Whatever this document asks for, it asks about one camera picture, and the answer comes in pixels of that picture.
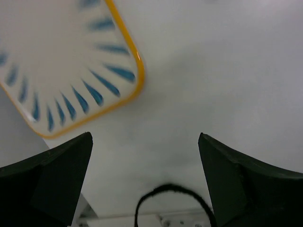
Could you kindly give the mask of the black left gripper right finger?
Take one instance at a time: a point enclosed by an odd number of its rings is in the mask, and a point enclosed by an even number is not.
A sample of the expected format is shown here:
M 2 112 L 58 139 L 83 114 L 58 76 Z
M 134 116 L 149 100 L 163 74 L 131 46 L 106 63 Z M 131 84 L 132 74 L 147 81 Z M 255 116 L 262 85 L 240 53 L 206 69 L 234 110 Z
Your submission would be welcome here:
M 201 133 L 200 157 L 219 227 L 301 227 L 303 175 Z

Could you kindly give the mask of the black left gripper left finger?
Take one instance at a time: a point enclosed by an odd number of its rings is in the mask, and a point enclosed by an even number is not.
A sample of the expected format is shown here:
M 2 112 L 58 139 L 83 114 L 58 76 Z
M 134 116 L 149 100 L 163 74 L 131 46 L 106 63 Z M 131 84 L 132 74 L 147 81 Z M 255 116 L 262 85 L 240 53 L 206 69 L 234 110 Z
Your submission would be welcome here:
M 2 227 L 72 224 L 92 153 L 85 132 L 53 149 L 0 169 Z

